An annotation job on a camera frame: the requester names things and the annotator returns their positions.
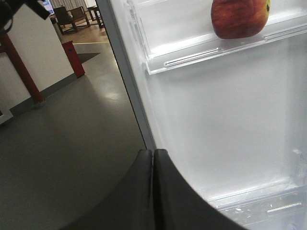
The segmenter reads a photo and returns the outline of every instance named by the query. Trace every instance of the table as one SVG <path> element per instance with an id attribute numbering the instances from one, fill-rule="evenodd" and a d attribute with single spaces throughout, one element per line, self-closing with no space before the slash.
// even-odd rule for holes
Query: table
<path id="1" fill-rule="evenodd" d="M 98 12 L 99 12 L 99 15 L 101 17 L 101 13 L 100 13 L 98 6 L 91 6 L 91 7 L 88 7 L 87 9 L 90 13 L 91 20 L 92 21 L 97 20 L 97 25 L 99 25 L 99 28 L 103 28 L 104 25 L 103 25 L 103 23 L 100 22 L 100 19 L 99 19 L 99 16 L 98 16 Z"/>

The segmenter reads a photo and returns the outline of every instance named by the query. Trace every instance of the gray floor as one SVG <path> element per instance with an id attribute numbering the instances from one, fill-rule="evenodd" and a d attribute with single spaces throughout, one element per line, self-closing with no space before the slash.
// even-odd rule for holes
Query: gray floor
<path id="1" fill-rule="evenodd" d="M 112 50 L 95 46 L 102 53 L 83 64 L 86 76 L 0 128 L 1 230 L 62 227 L 101 201 L 144 148 Z"/>

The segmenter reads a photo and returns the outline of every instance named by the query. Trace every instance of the armchair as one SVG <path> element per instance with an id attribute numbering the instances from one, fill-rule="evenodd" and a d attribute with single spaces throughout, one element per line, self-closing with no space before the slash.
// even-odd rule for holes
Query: armchair
<path id="1" fill-rule="evenodd" d="M 65 6 L 61 6 L 58 8 L 54 8 L 53 11 L 57 17 L 59 29 L 62 34 L 64 34 L 65 32 L 68 32 L 71 29 L 73 29 L 75 32 L 78 32 L 78 28 L 84 27 L 84 25 L 77 26 L 76 22 L 84 20 L 84 19 L 86 20 L 87 26 L 91 26 L 82 6 L 72 9 L 70 11 L 67 11 Z M 72 27 L 63 31 L 61 26 L 62 25 L 65 26 L 67 24 L 71 24 Z"/>

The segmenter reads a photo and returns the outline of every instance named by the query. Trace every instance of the refrigerator shelf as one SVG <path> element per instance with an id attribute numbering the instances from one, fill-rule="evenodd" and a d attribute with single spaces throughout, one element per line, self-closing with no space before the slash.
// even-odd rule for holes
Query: refrigerator shelf
<path id="1" fill-rule="evenodd" d="M 211 3 L 127 0 L 131 31 L 150 75 L 307 32 L 307 2 L 294 0 L 289 8 L 284 1 L 273 1 L 268 23 L 259 34 L 220 39 L 211 24 Z"/>

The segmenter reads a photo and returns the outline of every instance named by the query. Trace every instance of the red apple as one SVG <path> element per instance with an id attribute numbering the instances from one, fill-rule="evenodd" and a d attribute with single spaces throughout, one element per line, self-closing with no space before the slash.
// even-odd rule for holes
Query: red apple
<path id="1" fill-rule="evenodd" d="M 259 33 L 269 12 L 270 0 L 213 0 L 211 20 L 220 38 L 243 38 Z"/>

